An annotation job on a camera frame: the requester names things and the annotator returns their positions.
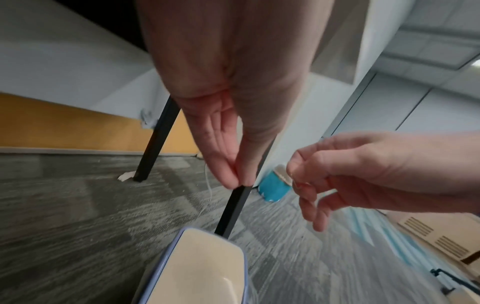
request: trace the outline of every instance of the black metal table leg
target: black metal table leg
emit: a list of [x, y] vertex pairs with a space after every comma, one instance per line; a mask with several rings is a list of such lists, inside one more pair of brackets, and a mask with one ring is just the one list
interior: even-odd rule
[[134, 181], [142, 182], [148, 178], [179, 112], [180, 108], [177, 103], [172, 97], [169, 97], [141, 157], [140, 164], [138, 164], [133, 177]]
[[[257, 175], [259, 174], [260, 169], [262, 168], [265, 159], [270, 152], [270, 148], [272, 148], [273, 143], [274, 140], [272, 140], [268, 148], [265, 150], [265, 153], [261, 158], [260, 164], [258, 164], [258, 170], [256, 172]], [[242, 211], [251, 190], [252, 187], [240, 186], [232, 191], [230, 198], [228, 199], [228, 202], [225, 206], [225, 209], [221, 214], [220, 221], [218, 221], [218, 224], [216, 226], [215, 234], [223, 236], [224, 238], [228, 238], [230, 236], [230, 233], [232, 232], [235, 223], [240, 216], [240, 212]]]

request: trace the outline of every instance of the hand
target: hand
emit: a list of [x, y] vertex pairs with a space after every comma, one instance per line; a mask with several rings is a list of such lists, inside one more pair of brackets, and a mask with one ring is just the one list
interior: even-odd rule
[[[479, 212], [480, 133], [344, 133], [297, 150], [287, 173], [316, 231], [347, 206]], [[316, 206], [317, 194], [332, 189]]]
[[155, 66], [225, 187], [255, 182], [262, 154], [301, 90], [333, 2], [137, 0]]

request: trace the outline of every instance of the air vent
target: air vent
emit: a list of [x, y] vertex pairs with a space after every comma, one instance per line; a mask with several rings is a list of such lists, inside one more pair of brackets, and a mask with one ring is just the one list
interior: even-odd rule
[[427, 236], [429, 235], [433, 229], [425, 225], [424, 223], [420, 222], [414, 217], [410, 217], [404, 222], [404, 225], [409, 227], [411, 230], [415, 231], [416, 233]]
[[440, 237], [438, 240], [435, 241], [435, 244], [443, 248], [444, 250], [450, 252], [453, 256], [456, 256], [457, 258], [463, 258], [470, 252], [468, 249], [465, 249], [464, 247], [458, 245], [446, 236]]

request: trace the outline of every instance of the floor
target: floor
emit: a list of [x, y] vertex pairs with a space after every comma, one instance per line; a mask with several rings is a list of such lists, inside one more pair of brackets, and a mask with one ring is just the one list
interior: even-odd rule
[[[201, 160], [163, 157], [147, 181], [117, 181], [139, 160], [0, 155], [0, 303], [129, 303], [180, 227], [214, 230], [230, 192], [210, 177], [208, 203]], [[381, 217], [346, 209], [317, 233], [293, 194], [266, 203], [253, 190], [230, 239], [261, 303], [448, 303]]]

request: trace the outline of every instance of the ceiling tile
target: ceiling tile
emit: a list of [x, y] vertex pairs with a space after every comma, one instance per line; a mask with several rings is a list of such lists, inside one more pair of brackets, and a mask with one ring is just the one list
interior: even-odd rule
[[458, 0], [417, 0], [404, 24], [439, 27], [447, 21], [457, 5]]
[[430, 35], [398, 31], [384, 52], [389, 54], [414, 57], [427, 45]]
[[421, 83], [439, 86], [448, 79], [455, 76], [457, 71], [424, 66], [420, 64], [412, 64], [404, 73], [404, 77]]
[[448, 18], [445, 27], [480, 34], [480, 1], [463, 0], [458, 10]]
[[480, 68], [468, 67], [458, 72], [442, 88], [480, 98]]
[[384, 72], [391, 75], [401, 76], [412, 64], [403, 60], [387, 58], [382, 55], [376, 60], [372, 69], [378, 72]]
[[417, 58], [460, 68], [479, 52], [479, 47], [432, 41], [420, 52]]

